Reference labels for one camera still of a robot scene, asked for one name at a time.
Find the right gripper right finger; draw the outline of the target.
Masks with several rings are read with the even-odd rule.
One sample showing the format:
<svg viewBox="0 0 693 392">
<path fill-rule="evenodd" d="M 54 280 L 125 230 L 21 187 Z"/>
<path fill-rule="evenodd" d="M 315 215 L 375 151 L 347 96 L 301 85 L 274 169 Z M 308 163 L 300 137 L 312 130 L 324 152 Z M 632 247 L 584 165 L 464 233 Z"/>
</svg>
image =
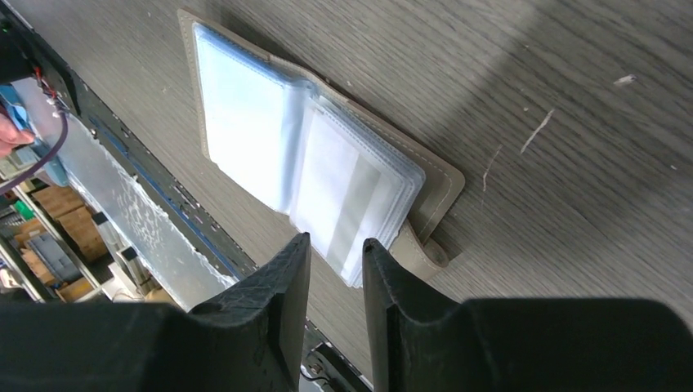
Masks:
<svg viewBox="0 0 693 392">
<path fill-rule="evenodd" d="M 628 298 L 453 301 L 376 239 L 363 246 L 377 391 L 689 391 L 692 334 Z"/>
</svg>

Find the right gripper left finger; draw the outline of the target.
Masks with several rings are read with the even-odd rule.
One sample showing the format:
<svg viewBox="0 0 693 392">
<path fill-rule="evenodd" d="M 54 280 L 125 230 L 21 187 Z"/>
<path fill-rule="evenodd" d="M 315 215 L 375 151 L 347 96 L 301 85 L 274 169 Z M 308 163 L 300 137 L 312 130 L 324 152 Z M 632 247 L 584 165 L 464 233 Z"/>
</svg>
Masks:
<svg viewBox="0 0 693 392">
<path fill-rule="evenodd" d="M 4 391 L 295 391 L 311 238 L 183 311 L 168 303 L 7 303 Z"/>
</svg>

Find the beige card holder wallet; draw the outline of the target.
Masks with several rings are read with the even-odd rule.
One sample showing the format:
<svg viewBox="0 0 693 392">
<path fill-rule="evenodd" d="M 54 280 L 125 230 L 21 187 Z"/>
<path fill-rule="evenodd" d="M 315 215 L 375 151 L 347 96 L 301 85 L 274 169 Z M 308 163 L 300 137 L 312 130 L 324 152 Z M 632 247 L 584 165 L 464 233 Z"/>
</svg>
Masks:
<svg viewBox="0 0 693 392">
<path fill-rule="evenodd" d="M 182 8 L 203 155 L 311 236 L 349 287 L 377 239 L 430 279 L 449 258 L 431 234 L 465 184 L 460 170 L 308 69 Z"/>
</svg>

